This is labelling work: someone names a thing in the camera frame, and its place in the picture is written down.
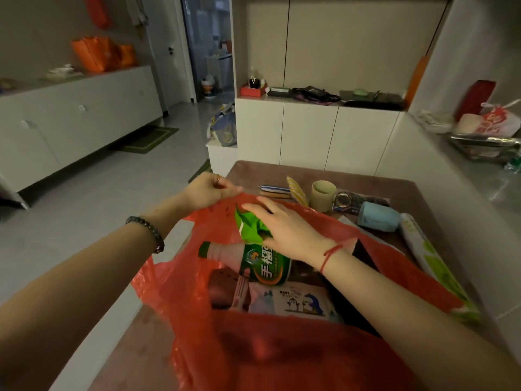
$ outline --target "green doormat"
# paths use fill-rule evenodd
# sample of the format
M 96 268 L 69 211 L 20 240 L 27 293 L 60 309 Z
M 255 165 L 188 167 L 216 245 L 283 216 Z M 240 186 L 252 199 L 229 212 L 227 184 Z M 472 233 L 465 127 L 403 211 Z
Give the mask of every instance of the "green doormat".
M 179 129 L 146 125 L 127 134 L 110 146 L 111 150 L 146 154 L 157 147 Z
M 191 183 L 195 177 L 201 174 L 203 171 L 212 171 L 212 166 L 210 166 L 210 159 L 206 159 L 205 163 L 199 168 L 198 171 L 188 180 L 188 184 Z

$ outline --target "hand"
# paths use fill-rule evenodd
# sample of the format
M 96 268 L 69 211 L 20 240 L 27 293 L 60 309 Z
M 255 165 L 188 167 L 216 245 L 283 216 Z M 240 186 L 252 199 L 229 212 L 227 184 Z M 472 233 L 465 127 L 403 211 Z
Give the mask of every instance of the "hand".
M 257 204 L 243 204 L 242 208 L 255 214 L 270 230 L 273 238 L 265 239 L 263 245 L 319 269 L 323 253 L 333 247 L 335 242 L 318 233 L 295 211 L 266 197 L 257 197 L 257 200 L 271 214 Z
M 180 197 L 190 212 L 204 209 L 226 197 L 233 197 L 242 192 L 224 177 L 205 171 L 196 177 L 181 193 Z

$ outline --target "light blue cup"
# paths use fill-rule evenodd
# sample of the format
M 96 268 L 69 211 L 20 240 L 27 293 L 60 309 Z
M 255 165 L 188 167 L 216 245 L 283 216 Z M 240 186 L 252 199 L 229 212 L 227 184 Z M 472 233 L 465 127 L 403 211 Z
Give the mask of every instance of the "light blue cup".
M 394 232 L 398 228 L 400 221 L 400 213 L 391 207 L 364 202 L 360 207 L 356 223 L 365 228 Z

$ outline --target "red box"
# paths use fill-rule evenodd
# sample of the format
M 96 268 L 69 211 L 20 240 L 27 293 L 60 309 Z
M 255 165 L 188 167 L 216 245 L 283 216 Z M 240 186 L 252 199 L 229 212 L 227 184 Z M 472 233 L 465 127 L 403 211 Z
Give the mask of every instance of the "red box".
M 248 85 L 241 86 L 241 96 L 248 96 L 248 97 L 262 97 L 262 95 L 265 93 L 265 89 L 268 85 L 264 84 L 263 87 L 260 89 L 254 89 L 252 87 L 248 87 Z

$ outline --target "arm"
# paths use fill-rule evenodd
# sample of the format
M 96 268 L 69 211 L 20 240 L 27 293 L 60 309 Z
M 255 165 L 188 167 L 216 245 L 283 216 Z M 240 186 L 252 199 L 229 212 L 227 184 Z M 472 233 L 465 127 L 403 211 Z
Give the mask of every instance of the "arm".
M 203 173 L 144 214 L 163 238 L 192 211 L 241 192 Z M 48 389 L 69 358 L 156 249 L 150 231 L 129 223 L 63 261 L 0 307 L 0 385 Z
M 267 198 L 244 204 L 270 229 L 264 244 L 316 269 L 336 243 L 298 214 Z M 336 251 L 323 275 L 371 323 L 429 389 L 519 389 L 521 369 L 503 351 L 451 317 L 375 272 L 344 250 Z

